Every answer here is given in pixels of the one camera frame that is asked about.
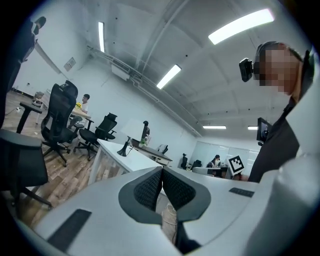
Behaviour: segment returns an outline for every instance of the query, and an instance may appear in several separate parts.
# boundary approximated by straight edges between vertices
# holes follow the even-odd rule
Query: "glass wall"
[[[188,162],[192,165],[194,161],[200,160],[202,167],[206,167],[206,165],[214,159],[215,155],[219,155],[221,162],[225,164],[227,164],[228,159],[240,156],[244,165],[242,174],[249,176],[258,153],[258,151],[253,150],[226,147],[198,141]]]

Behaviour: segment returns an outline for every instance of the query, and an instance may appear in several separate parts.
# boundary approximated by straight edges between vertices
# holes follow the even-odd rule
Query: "black and white square marker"
[[[245,168],[239,155],[237,155],[233,158],[230,158],[228,161],[229,161],[229,166],[232,171],[232,175],[240,173]]]

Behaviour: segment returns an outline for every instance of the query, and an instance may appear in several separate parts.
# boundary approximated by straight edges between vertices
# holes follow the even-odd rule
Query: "air conditioner unit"
[[[116,59],[114,59],[111,62],[112,73],[114,73],[115,75],[117,75],[118,77],[122,78],[125,81],[127,81],[130,78],[130,75],[129,75],[130,70],[131,69],[127,65],[121,63]]]

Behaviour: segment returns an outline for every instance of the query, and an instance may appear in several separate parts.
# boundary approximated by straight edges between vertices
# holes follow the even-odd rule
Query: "ceiling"
[[[288,97],[253,79],[242,82],[239,62],[252,59],[266,41],[287,43],[302,55],[309,47],[297,25],[271,0],[79,0],[77,5],[79,32],[87,44],[100,49],[98,22],[104,22],[106,55],[140,72],[139,86],[198,135],[205,134],[202,125],[247,129],[259,117],[274,123]],[[217,29],[264,8],[271,9],[274,22],[217,45],[209,40]],[[174,64],[181,72],[157,89]]]

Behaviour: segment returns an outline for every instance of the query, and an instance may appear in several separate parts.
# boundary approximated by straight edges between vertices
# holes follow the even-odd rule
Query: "linear led light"
[[[248,126],[248,130],[258,130],[258,126]]]
[[[176,74],[178,74],[181,70],[177,64],[174,65],[168,73],[161,79],[161,81],[157,84],[156,87],[162,89]]]
[[[227,129],[225,125],[205,125],[203,126],[204,129]]]
[[[105,24],[98,22],[100,51],[105,52]]]
[[[216,45],[235,34],[265,23],[273,22],[274,20],[274,17],[268,9],[258,10],[223,26],[209,35],[209,39]]]

